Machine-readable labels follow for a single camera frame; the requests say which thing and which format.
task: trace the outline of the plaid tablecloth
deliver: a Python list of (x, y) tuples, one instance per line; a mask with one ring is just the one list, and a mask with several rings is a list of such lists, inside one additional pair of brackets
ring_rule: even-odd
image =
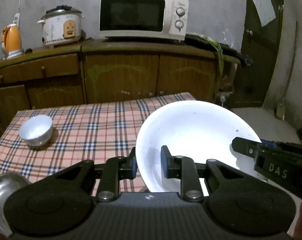
[[(145, 119), (168, 103), (194, 100), (190, 93), (80, 106), (17, 112), (0, 139), (0, 173), (19, 172), (36, 182), (81, 160), (95, 164), (108, 158), (128, 156), (136, 144)], [(47, 145), (28, 147), (19, 137), (21, 125), (33, 116), (45, 114), (53, 120), (53, 135)], [(145, 186), (137, 173), (134, 180), (122, 180), (121, 191), (140, 191)]]

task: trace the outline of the orange kettle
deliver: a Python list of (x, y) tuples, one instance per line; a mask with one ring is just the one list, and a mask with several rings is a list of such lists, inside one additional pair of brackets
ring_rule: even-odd
[(22, 54), (21, 35), (18, 26), (9, 24), (1, 33), (1, 48), (4, 59), (17, 57)]

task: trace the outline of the white bowl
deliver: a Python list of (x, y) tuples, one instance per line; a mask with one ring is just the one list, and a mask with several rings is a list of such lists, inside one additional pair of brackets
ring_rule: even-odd
[(47, 115), (38, 115), (22, 124), (19, 136), (30, 146), (44, 145), (52, 135), (52, 119)]
[[(179, 101), (153, 112), (143, 123), (136, 143), (138, 168), (151, 192), (180, 192), (180, 180), (166, 179), (161, 168), (161, 146), (172, 156), (182, 155), (196, 163), (216, 159), (259, 179), (253, 158), (233, 151), (232, 140), (242, 137), (261, 142), (254, 130), (231, 111), (202, 101)], [(208, 196), (204, 179), (203, 194)]]

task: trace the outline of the microwave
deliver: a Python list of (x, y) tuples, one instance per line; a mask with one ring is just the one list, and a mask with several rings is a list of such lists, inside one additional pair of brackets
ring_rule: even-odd
[(188, 0), (101, 0), (100, 35), (184, 41)]

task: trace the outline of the white paper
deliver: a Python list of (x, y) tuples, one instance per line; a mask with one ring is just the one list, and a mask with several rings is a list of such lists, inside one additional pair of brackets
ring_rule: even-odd
[(253, 2), (259, 15), (262, 27), (276, 18), (271, 0), (253, 0)]

